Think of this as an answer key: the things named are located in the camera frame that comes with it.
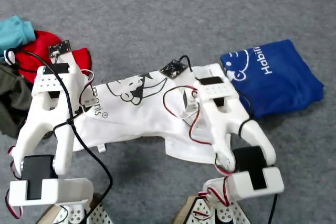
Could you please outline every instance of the gray carpet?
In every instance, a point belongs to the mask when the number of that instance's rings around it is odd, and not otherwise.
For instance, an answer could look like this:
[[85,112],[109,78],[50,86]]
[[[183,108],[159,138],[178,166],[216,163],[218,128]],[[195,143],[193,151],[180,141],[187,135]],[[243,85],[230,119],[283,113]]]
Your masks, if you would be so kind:
[[[0,19],[20,15],[73,49],[89,47],[96,83],[159,69],[182,54],[205,65],[225,52],[291,39],[325,98],[261,121],[285,183],[273,223],[336,223],[336,0],[0,0],[0,7]],[[12,179],[5,153],[15,140],[0,141],[3,198]],[[52,153],[55,144],[43,141],[38,151]],[[86,177],[103,191],[102,169],[83,151],[73,156],[68,177]],[[186,196],[218,176],[210,165],[166,156],[158,137],[109,144],[99,157],[114,176],[104,205],[116,224],[170,223]],[[241,201],[257,224],[267,223],[271,203],[270,196]],[[34,223],[45,207],[26,207],[20,221],[3,200],[0,209],[2,223]]]

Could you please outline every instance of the folded clothing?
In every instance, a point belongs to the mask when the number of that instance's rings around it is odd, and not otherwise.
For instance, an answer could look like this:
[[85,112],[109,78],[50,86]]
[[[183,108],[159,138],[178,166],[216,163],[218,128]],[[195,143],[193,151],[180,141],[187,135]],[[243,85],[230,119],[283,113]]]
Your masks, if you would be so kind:
[[35,39],[31,22],[18,16],[0,21],[0,57],[4,56],[4,50],[23,46]]
[[221,56],[247,111],[256,118],[306,108],[323,99],[323,84],[312,74],[290,40]]
[[[40,56],[46,62],[51,63],[49,59],[48,47],[61,42],[61,39],[56,35],[47,31],[35,31],[36,40],[22,47],[23,50],[33,52]],[[91,69],[92,62],[89,50],[87,48],[81,48],[72,51],[73,58],[80,69]],[[24,69],[37,70],[43,63],[38,59],[31,57],[24,52],[15,53],[15,59],[20,63],[20,66]],[[36,73],[30,73],[23,70],[19,70],[29,82],[33,83],[36,77]]]
[[0,65],[0,131],[18,137],[31,102],[32,95],[24,79],[16,70]]

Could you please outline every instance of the blue cloth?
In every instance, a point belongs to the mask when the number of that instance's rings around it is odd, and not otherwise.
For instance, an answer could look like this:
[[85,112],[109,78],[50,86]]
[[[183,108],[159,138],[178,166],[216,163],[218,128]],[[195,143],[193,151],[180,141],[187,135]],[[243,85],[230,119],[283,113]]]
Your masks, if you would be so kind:
[[0,57],[4,50],[23,46],[36,40],[31,22],[23,21],[18,16],[0,21]]
[[[234,87],[256,118],[306,108],[323,99],[323,84],[311,73],[290,40],[221,56]],[[247,101],[240,96],[245,109]]]

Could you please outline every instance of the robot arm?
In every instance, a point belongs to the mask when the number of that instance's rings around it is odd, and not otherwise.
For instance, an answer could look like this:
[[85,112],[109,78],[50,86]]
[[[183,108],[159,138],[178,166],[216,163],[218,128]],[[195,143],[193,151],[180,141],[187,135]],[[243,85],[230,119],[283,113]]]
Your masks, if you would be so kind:
[[[284,190],[276,154],[270,141],[245,111],[239,95],[218,64],[209,65],[211,75],[195,83],[197,99],[212,136],[219,163],[232,174],[204,184],[222,192],[223,183],[231,201],[276,194]],[[230,135],[237,134],[250,147],[231,150]]]
[[[79,96],[88,83],[88,77],[74,63],[57,63],[52,68],[62,78],[75,113],[80,108]],[[90,87],[85,89],[82,96],[86,105],[94,101]],[[34,150],[43,136],[70,117],[65,92],[45,66],[38,68],[32,97],[26,123],[11,153],[21,180],[10,183],[9,204],[88,206],[93,196],[92,182],[85,178],[58,178],[68,171],[71,163],[75,136],[69,124],[55,129],[55,155],[34,155]]]

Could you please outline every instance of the logo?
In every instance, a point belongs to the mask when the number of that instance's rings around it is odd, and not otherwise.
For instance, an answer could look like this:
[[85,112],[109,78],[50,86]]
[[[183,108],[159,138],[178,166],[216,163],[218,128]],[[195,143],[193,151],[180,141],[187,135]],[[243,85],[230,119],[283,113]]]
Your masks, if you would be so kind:
[[106,83],[106,86],[115,97],[120,97],[122,101],[130,102],[137,106],[143,99],[159,93],[166,82],[167,78],[156,82],[150,73],[145,73]]
[[[270,66],[260,47],[254,47],[251,55],[256,56],[257,61],[261,64],[261,70],[264,74],[273,73],[270,70]],[[246,79],[245,71],[247,70],[250,61],[248,51],[230,52],[229,57],[226,57],[225,60],[224,68],[226,69],[226,75],[229,80],[244,81]]]
[[97,93],[97,88],[93,87],[93,96],[96,97],[96,103],[92,106],[92,109],[95,112],[95,115],[101,115],[103,118],[108,118],[109,117],[109,113],[108,112],[103,112],[101,104],[100,104],[100,100],[98,98],[98,93]]
[[265,55],[263,54],[262,50],[260,47],[255,47],[253,48],[253,52],[258,56],[257,61],[260,62],[260,64],[262,65],[262,71],[265,71],[264,74],[270,74],[273,73],[272,71],[269,71],[269,65],[267,60],[265,59]]
[[237,52],[229,53],[230,59],[225,62],[225,69],[230,69],[232,66],[238,68],[237,70],[227,70],[226,75],[229,80],[244,81],[246,79],[245,71],[248,67],[249,55],[247,50],[244,50],[244,54],[238,54]]

